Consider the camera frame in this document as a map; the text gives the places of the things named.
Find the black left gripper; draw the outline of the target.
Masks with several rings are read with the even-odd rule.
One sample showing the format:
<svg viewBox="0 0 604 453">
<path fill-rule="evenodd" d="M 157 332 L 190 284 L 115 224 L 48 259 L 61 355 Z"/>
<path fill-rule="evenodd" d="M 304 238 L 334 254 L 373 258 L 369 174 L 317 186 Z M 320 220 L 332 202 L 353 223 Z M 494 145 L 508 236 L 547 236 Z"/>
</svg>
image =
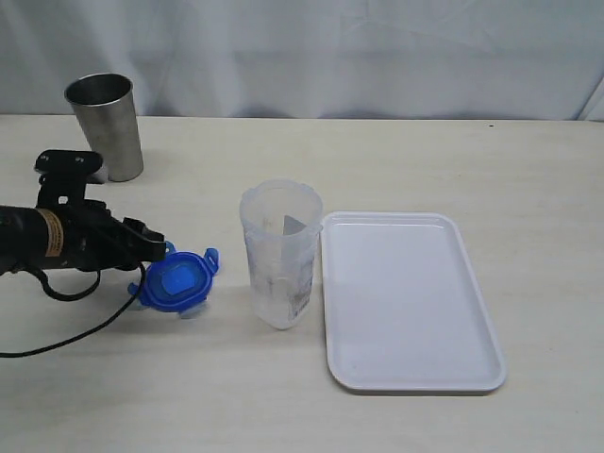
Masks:
<svg viewBox="0 0 604 453">
<path fill-rule="evenodd" d="M 132 271 L 142 262 L 158 262 L 166 256 L 164 235 L 143 221 L 125 217 L 123 224 L 141 237 L 120 238 L 119 222 L 103 201 L 84 199 L 80 204 L 64 204 L 60 211 L 72 235 L 70 266 L 79 271 Z"/>
</svg>

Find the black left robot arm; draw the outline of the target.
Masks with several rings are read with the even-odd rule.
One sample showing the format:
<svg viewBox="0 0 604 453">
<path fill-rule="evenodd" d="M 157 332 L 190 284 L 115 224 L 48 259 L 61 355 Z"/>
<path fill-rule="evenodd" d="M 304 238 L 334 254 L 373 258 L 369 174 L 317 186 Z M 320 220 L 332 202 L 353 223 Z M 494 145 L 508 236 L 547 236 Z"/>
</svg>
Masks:
<svg viewBox="0 0 604 453">
<path fill-rule="evenodd" d="M 166 255 L 164 236 L 133 218 L 120 221 L 104 202 L 1 208 L 1 272 L 26 268 L 131 271 Z"/>
</svg>

